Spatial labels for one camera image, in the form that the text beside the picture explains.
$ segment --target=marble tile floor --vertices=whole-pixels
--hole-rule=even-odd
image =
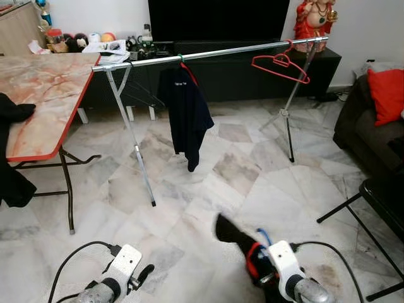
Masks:
[[[343,104],[301,99],[290,109],[296,163],[286,156],[281,119],[262,131],[284,100],[210,104],[215,127],[201,147],[194,173],[172,148],[167,112],[151,121],[135,110],[136,137],[149,173],[157,207],[152,208],[117,110],[91,110],[90,123],[76,121],[64,147],[81,158],[101,153],[90,165],[69,167],[74,192],[76,234],[69,235],[65,196],[34,198],[23,209],[0,206],[0,303],[47,302],[63,259],[94,240],[129,243],[143,253],[136,270],[148,263],[155,272],[125,302],[264,302],[244,269],[240,252],[218,242],[212,226],[218,212],[257,239],[262,227],[273,241],[325,241],[348,259],[364,295],[399,282],[397,274],[348,211],[323,224],[315,219],[357,192],[366,178],[354,158],[332,141]],[[25,170],[39,191],[63,189],[58,169]],[[355,204],[364,221],[394,260],[404,267],[403,245],[365,201]],[[339,302],[358,302],[353,283],[337,256],[307,246],[298,259],[309,275]],[[73,294],[99,277],[111,257],[89,247],[63,271],[56,298]],[[396,292],[378,302],[403,302]]]

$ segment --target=ball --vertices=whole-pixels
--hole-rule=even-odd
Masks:
[[[101,36],[101,42],[111,42],[115,41],[115,35],[113,33],[104,33]]]

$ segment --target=clothes drying rack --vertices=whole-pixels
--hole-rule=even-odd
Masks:
[[[314,38],[309,38],[309,39],[300,39],[300,40],[293,40],[293,44],[307,44],[309,46],[310,44],[312,45],[310,52],[307,53],[307,59],[304,64],[303,70],[304,72],[307,71],[307,69],[310,66],[311,61],[314,58],[314,55],[316,53],[316,48],[317,45],[320,42],[324,42],[328,40],[328,37],[314,37]],[[229,54],[237,54],[241,52],[252,52],[252,51],[260,51],[264,49],[272,49],[274,47],[282,47],[282,46],[289,46],[290,41],[279,41],[279,42],[274,42],[274,43],[269,43],[269,44],[260,44],[260,45],[253,45],[253,46],[247,46],[247,47],[237,47],[233,49],[223,49],[223,50],[214,50],[211,52],[200,52],[197,54],[189,54],[189,55],[183,55],[183,56],[172,56],[172,57],[165,57],[165,58],[158,58],[158,59],[149,59],[149,60],[143,60],[143,61],[133,61],[133,62],[124,62],[124,63],[119,63],[119,64],[114,64],[114,65],[108,65],[108,66],[94,66],[92,69],[94,72],[104,72],[107,74],[107,78],[109,81],[109,84],[111,86],[112,92],[115,96],[116,102],[118,104],[118,108],[121,111],[122,118],[124,120],[125,126],[128,129],[128,131],[131,133],[133,143],[134,143],[134,150],[136,152],[136,157],[139,162],[140,169],[143,173],[143,178],[145,180],[145,184],[147,187],[147,190],[149,192],[149,195],[151,197],[151,205],[156,206],[155,198],[153,195],[152,188],[150,187],[150,183],[148,180],[147,172],[145,169],[145,165],[143,163],[143,159],[140,153],[139,149],[139,144],[136,140],[136,137],[134,135],[134,131],[132,129],[131,123],[129,122],[129,118],[125,112],[124,106],[122,104],[121,100],[121,93],[125,87],[125,84],[128,80],[128,76],[130,73],[131,68],[135,68],[137,66],[147,66],[147,65],[154,65],[154,64],[163,64],[163,63],[168,63],[168,62],[176,62],[176,61],[183,61],[183,60],[194,60],[194,59],[201,59],[201,58],[207,58],[207,57],[216,57],[216,56],[223,56],[223,55],[229,55]],[[112,72],[117,70],[117,69],[126,69],[124,73],[124,77],[122,79],[121,84],[119,85],[119,88],[117,87],[115,83],[114,76],[112,75]],[[290,161],[294,162],[294,154],[293,154],[293,148],[292,148],[292,139],[290,136],[290,128],[289,128],[289,114],[288,114],[288,108],[295,97],[297,93],[297,89],[299,88],[300,83],[296,82],[294,89],[292,90],[292,93],[290,94],[289,100],[286,104],[286,106],[279,111],[279,114],[272,118],[268,123],[266,123],[262,128],[266,127],[268,124],[272,123],[276,118],[283,116],[286,118],[286,123],[287,123],[287,132],[288,132],[288,139],[289,139],[289,148],[290,148]],[[159,103],[159,100],[156,98],[154,99],[156,103]],[[157,104],[150,104],[152,107],[156,107]]]

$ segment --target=red table edge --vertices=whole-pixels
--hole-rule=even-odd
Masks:
[[[94,65],[97,65],[98,62],[100,61],[100,59],[101,59],[101,55],[98,56],[98,59],[97,59],[97,61],[95,62]],[[89,77],[87,79],[87,82],[86,82],[83,90],[81,91],[81,94],[80,94],[80,97],[79,97],[79,99],[78,99],[78,101],[76,103],[76,106],[74,107],[74,109],[73,109],[73,111],[72,111],[72,113],[70,115],[69,121],[66,124],[66,126],[65,126],[65,128],[63,130],[63,133],[62,133],[59,141],[57,142],[57,145],[56,145],[55,149],[52,151],[52,153],[49,153],[47,155],[41,155],[41,156],[9,157],[9,158],[7,158],[8,162],[43,161],[43,160],[52,159],[52,158],[54,158],[56,156],[56,154],[59,152],[60,147],[62,146],[62,143],[63,143],[64,139],[66,138],[66,136],[68,134],[70,125],[73,122],[73,119],[74,119],[74,117],[75,117],[75,115],[77,113],[77,109],[79,108],[79,106],[81,104],[81,100],[83,99],[84,94],[87,91],[87,87],[89,86],[89,84],[91,82],[91,79],[93,78],[93,75],[94,75],[94,72],[91,71],[91,74],[89,75]]]

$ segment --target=red hanger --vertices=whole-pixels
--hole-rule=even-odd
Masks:
[[[269,72],[271,74],[275,74],[277,76],[281,76],[281,77],[284,77],[286,79],[294,80],[294,81],[297,81],[297,82],[300,82],[300,83],[303,83],[303,84],[310,83],[310,78],[307,76],[307,73],[300,66],[298,66],[296,63],[291,62],[288,55],[286,55],[286,53],[288,51],[290,51],[292,49],[292,47],[293,47],[293,42],[291,40],[287,40],[287,41],[289,42],[289,48],[287,50],[285,50],[285,52],[283,52],[281,54],[277,54],[275,56],[269,56],[269,55],[267,55],[267,56],[255,56],[252,59],[251,66],[254,66],[255,68],[258,68],[258,69],[260,69],[262,71],[267,71],[267,72]],[[261,66],[259,66],[259,65],[257,65],[255,63],[256,59],[264,59],[264,58],[272,59],[272,61],[275,64],[283,66],[284,68],[288,68],[291,65],[296,67],[300,71],[300,74],[303,75],[302,79],[297,79],[297,78],[287,76],[285,74],[277,73],[276,71],[272,71],[270,69],[263,68],[263,67],[261,67]]]

